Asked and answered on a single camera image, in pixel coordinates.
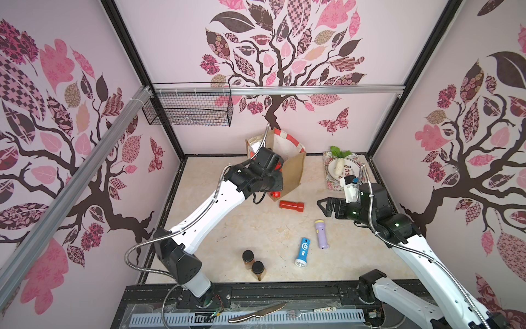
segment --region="marble floor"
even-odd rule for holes
[[[169,230],[191,214],[214,191],[221,170],[229,163],[237,164],[244,157],[192,157],[188,159],[175,195],[165,228]],[[323,157],[305,158],[301,185],[284,200],[304,202],[299,213],[280,209],[278,203],[266,197],[255,205],[248,199],[230,213],[207,235],[196,256],[212,282],[253,282],[257,279],[246,270],[241,255],[254,252],[267,273],[262,281],[332,281],[357,280],[374,268],[391,279],[417,278],[412,270],[365,228],[352,221],[326,218],[316,201],[328,196],[345,197],[343,192],[326,188]],[[325,220],[330,247],[322,250],[314,222]],[[311,240],[307,267],[294,264],[301,238]],[[165,270],[155,258],[152,268]],[[167,276],[150,273],[147,283],[169,283]]]

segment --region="knife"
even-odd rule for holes
[[[278,304],[278,305],[274,305],[274,306],[271,306],[271,307],[264,308],[261,311],[257,311],[257,312],[254,312],[254,313],[249,313],[249,314],[245,314],[245,315],[242,315],[242,316],[234,317],[234,318],[229,319],[228,323],[243,322],[243,321],[246,321],[246,320],[248,320],[248,319],[250,319],[252,317],[264,317],[265,315],[268,315],[270,313],[274,313],[276,311],[279,311],[280,309],[285,307],[285,305],[287,305],[287,303],[281,303],[281,304]]]

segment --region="black jar lid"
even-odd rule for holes
[[[265,266],[263,266],[262,262],[257,261],[252,264],[252,272],[254,272],[254,274],[261,274],[263,270],[265,270]]]
[[[254,253],[251,250],[245,250],[245,252],[243,252],[243,261],[245,263],[250,263],[253,260],[254,260]]]

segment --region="fork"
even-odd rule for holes
[[[310,310],[310,311],[290,310],[290,311],[287,311],[287,317],[299,318],[302,314],[321,313],[321,312],[334,312],[334,311],[336,311],[336,307],[334,307],[334,306],[315,308],[314,310]]]

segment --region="vent grille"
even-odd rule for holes
[[[203,323],[214,323],[220,325],[239,325],[247,323],[257,324],[288,324],[288,323],[348,323],[364,322],[363,310],[360,308],[336,310],[336,312],[308,313],[299,318],[287,317],[287,311],[278,311],[264,317],[253,317],[240,323],[228,323],[233,317],[248,314],[249,312],[223,312],[212,322],[205,322],[211,312],[199,313],[166,313],[166,322],[171,327],[202,325]],[[161,315],[156,314],[133,314],[131,316],[130,328],[162,327]]]

